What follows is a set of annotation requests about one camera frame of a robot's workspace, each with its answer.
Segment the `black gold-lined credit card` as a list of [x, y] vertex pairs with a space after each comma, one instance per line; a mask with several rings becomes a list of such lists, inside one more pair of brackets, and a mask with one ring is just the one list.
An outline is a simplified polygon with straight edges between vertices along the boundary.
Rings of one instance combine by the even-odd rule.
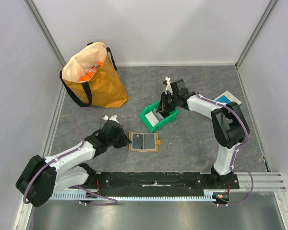
[[155, 134], [154, 133], [144, 134], [144, 149], [154, 150], [155, 148], [156, 148]]

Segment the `green plastic bin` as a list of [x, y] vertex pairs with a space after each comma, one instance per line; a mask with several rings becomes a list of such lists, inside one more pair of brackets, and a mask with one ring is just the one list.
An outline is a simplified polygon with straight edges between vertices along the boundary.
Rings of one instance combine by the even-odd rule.
[[[160, 113], [157, 112], [157, 108], [158, 108], [159, 102], [160, 101], [157, 101], [157, 102], [149, 105], [140, 114], [141, 120], [146, 125], [146, 127], [149, 130], [149, 132], [151, 132], [151, 133], [156, 131], [156, 130], [160, 130], [163, 126], [165, 126], [169, 122], [174, 121], [176, 119], [177, 114], [179, 113], [178, 109], [175, 108], [175, 110], [170, 112], [167, 117], [163, 117], [163, 115], [161, 115]], [[157, 119], [159, 120], [158, 124], [155, 125], [154, 127], [152, 127], [150, 125], [150, 123], [148, 122], [148, 120], [145, 117], [145, 115], [147, 113], [149, 113], [150, 111], [152, 111], [154, 113], [154, 115], [157, 117]]]

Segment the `black VIP credit card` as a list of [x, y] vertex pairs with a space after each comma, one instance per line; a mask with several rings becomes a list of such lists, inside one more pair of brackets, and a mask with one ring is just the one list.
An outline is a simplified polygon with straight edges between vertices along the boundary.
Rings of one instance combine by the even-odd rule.
[[143, 148], [143, 134], [132, 134], [132, 149], [142, 150]]

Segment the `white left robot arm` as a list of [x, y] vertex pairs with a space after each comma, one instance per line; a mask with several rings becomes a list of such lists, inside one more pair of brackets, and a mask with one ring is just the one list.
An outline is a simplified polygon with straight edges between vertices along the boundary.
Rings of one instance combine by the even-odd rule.
[[96, 176], [83, 163], [110, 147], [120, 149], [129, 144], [131, 140], [122, 125], [108, 120], [73, 148], [50, 157], [33, 156], [15, 186], [23, 194], [23, 202], [34, 207], [43, 205], [55, 192], [66, 188], [77, 185], [91, 188], [96, 184]]

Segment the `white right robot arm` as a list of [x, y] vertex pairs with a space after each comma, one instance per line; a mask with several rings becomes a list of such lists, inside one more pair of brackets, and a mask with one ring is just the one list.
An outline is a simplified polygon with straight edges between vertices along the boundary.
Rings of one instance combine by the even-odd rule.
[[190, 92], [183, 80], [172, 82], [166, 77], [163, 84], [165, 91], [156, 109], [163, 118], [168, 117], [176, 107], [181, 107], [211, 119], [219, 148], [211, 168], [210, 183], [214, 188], [222, 188], [232, 178], [236, 155], [249, 137], [250, 130], [240, 106], [236, 102], [221, 103]]

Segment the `orange leather card holder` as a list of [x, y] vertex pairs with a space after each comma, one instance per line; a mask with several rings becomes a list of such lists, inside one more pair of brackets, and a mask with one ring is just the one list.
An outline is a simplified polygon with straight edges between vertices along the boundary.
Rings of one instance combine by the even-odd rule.
[[129, 151], [134, 152], [159, 152], [161, 140], [158, 138], [158, 133], [137, 133], [129, 132]]

